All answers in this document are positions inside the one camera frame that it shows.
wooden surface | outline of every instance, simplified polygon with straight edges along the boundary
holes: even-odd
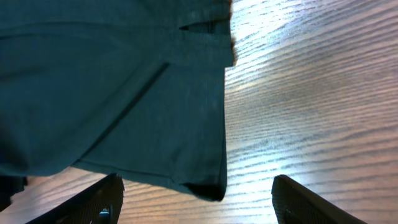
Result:
[[[398,1],[236,0],[222,203],[126,181],[119,223],[275,223],[287,174],[368,223],[398,222]],[[67,169],[14,197],[30,220],[102,178]]]

wooden table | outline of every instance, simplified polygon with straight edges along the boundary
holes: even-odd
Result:
[[[235,0],[221,203],[125,181],[119,223],[275,223],[287,174],[368,223],[398,222],[398,1]],[[30,220],[104,175],[67,169],[14,197]]]

fabric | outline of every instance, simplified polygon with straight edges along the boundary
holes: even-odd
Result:
[[[229,2],[0,2],[0,175],[226,187]]]

dark green shirt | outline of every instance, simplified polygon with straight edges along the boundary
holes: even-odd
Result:
[[[226,187],[228,1],[0,2],[0,175]]]

wood grain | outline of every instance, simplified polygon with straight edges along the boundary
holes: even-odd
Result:
[[[398,220],[398,1],[235,0],[221,203],[125,181],[119,223],[276,223],[287,174],[368,223]],[[104,175],[69,168],[14,197],[37,217]]]

